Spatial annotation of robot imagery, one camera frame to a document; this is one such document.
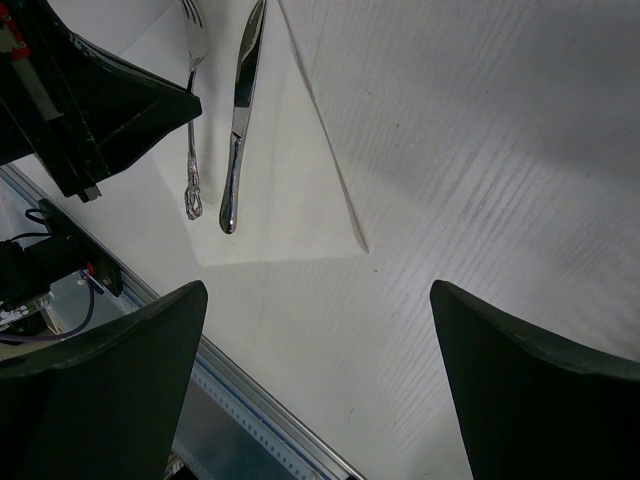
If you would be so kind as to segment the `plain silver knife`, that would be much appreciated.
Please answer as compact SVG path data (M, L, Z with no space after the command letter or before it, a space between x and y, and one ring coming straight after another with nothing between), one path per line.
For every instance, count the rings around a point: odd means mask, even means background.
M239 48L234 82L229 161L219 212L219 226L227 235L233 234L237 228L241 165L252 112L266 5L266 1L257 1L252 8Z

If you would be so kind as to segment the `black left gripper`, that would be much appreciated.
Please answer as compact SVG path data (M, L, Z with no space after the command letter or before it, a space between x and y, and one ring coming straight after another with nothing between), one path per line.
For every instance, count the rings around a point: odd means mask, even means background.
M47 1L1 3L1 105L14 140L84 202L202 113L186 88L84 39Z

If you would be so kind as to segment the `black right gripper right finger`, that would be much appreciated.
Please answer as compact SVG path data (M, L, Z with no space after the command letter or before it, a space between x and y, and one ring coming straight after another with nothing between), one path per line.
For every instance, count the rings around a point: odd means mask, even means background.
M433 283L430 303L474 478L638 478L638 362L450 282Z

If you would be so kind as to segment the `white paper napkin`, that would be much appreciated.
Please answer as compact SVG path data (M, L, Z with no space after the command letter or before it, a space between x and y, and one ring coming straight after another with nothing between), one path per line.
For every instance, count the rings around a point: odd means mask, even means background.
M117 179L120 258L203 267L359 256L367 248L280 5L269 2L250 122L244 136L237 227L219 210L228 159L236 66L250 1L205 1L210 50L195 92L202 113L194 138L203 216L185 215L186 142L179 129Z

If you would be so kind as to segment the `ornate silver fork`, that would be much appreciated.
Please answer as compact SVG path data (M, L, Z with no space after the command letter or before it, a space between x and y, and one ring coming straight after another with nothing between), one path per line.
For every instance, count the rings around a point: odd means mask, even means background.
M180 5L184 15L185 40L189 55L187 90L189 93L193 93L198 69L209 52L208 29L197 1L181 0ZM190 120L187 124L187 139L187 186L184 192L185 213L189 220L196 220L202 216L203 205L200 197L200 176L193 120Z

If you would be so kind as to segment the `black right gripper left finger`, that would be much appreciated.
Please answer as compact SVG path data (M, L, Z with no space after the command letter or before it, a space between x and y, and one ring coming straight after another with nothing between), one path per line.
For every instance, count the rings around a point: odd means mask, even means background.
M2 361L2 478L163 478L207 302L194 281Z

